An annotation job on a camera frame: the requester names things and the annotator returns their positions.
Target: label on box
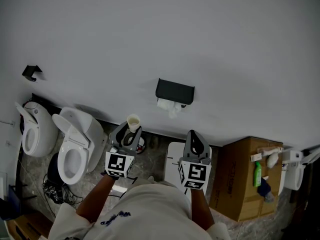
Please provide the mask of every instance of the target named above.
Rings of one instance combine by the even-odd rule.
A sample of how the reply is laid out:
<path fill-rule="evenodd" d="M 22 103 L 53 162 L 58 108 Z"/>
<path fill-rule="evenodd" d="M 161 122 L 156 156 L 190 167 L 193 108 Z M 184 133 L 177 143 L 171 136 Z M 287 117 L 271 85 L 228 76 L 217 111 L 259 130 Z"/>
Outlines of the label on box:
<path fill-rule="evenodd" d="M 250 156 L 250 158 L 251 158 L 251 162 L 259 161 L 262 159 L 262 154 L 261 153 L 253 154 Z"/>

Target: person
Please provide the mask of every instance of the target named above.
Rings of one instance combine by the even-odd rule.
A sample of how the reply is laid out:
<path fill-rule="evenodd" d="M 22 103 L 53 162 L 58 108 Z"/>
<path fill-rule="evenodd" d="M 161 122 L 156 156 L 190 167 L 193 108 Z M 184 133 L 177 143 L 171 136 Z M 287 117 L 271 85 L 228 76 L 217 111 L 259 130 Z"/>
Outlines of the person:
<path fill-rule="evenodd" d="M 117 178 L 104 175 L 75 211 L 63 203 L 49 240 L 229 240 L 214 222 L 202 190 L 182 191 L 151 176 L 137 179 L 106 215 L 99 217 Z"/>

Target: toilet paper holder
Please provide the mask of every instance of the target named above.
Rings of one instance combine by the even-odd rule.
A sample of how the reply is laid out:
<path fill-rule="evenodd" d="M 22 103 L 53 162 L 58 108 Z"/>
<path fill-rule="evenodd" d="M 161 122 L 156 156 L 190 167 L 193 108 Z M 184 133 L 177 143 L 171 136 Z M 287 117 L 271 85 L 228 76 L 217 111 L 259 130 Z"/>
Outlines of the toilet paper holder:
<path fill-rule="evenodd" d="M 181 104 L 182 108 L 191 105 L 194 101 L 195 87 L 181 83 L 171 82 L 159 78 L 155 90 L 155 96 L 158 99 L 169 100 Z"/>

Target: toilet paper roll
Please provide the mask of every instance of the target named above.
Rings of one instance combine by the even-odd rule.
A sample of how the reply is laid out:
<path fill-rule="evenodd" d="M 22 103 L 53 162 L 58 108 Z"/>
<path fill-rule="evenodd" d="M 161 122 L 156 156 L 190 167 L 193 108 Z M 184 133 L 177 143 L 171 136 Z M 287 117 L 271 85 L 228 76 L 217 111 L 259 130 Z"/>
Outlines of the toilet paper roll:
<path fill-rule="evenodd" d="M 169 112 L 169 118 L 173 119 L 177 117 L 177 113 L 181 111 L 181 103 L 174 102 L 163 98 L 158 99 L 157 107 Z"/>

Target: green bottle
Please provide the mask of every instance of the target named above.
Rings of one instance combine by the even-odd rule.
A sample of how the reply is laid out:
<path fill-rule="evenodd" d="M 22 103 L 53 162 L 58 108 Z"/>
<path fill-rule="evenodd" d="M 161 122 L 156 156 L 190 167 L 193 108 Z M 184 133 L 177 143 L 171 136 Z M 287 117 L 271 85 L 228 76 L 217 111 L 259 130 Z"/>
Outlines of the green bottle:
<path fill-rule="evenodd" d="M 259 187 L 261 185 L 261 174 L 262 174 L 261 164 L 258 161 L 256 161 L 254 175 L 253 175 L 254 187 Z"/>

